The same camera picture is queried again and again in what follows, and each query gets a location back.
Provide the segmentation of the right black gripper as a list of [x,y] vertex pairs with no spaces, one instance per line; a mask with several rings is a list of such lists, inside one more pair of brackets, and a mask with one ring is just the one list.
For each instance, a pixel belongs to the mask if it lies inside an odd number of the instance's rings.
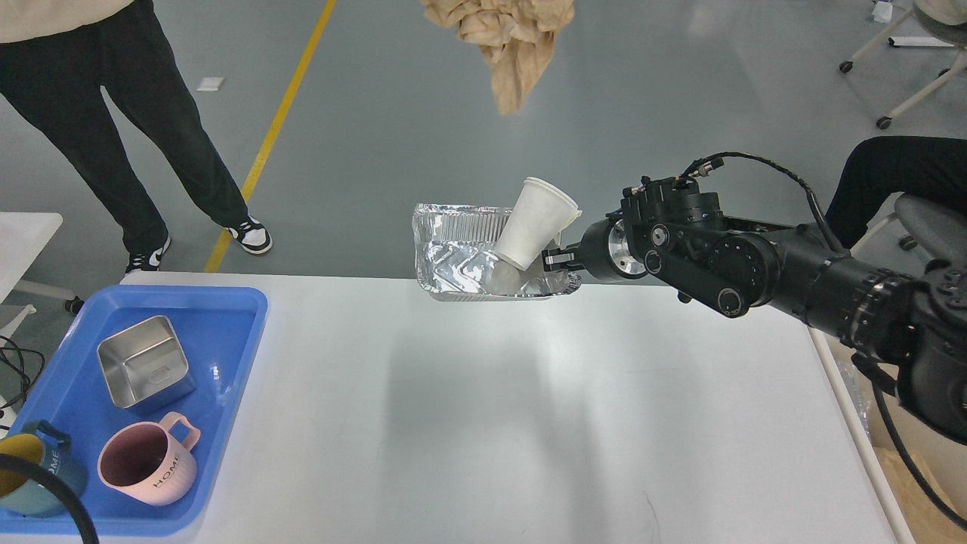
[[551,272],[577,272],[585,269],[605,283],[638,281],[649,275],[643,262],[629,248],[623,219],[596,221],[587,228],[579,248],[542,251],[542,269]]

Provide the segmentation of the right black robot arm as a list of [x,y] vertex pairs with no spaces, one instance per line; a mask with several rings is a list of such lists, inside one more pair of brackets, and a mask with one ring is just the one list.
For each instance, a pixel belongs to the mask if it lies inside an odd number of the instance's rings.
[[771,306],[853,348],[854,366],[870,380],[897,453],[923,493],[960,529],[957,515],[929,485],[899,437],[884,395],[937,434],[966,437],[965,265],[946,258],[912,277],[853,258],[831,231],[815,193],[805,192],[813,221],[797,227],[730,217],[698,179],[721,168],[725,152],[695,159],[680,175],[642,177],[619,209],[588,227],[581,240],[539,256],[546,271],[585,270],[615,283],[652,275],[729,318]]

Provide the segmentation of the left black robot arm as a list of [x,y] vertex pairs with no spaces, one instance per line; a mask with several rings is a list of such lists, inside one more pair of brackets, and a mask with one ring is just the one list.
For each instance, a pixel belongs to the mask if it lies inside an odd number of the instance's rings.
[[7,454],[1,454],[1,468],[2,471],[13,472],[51,492],[76,524],[82,543],[100,543],[100,537],[97,535],[87,508],[62,479],[31,462]]

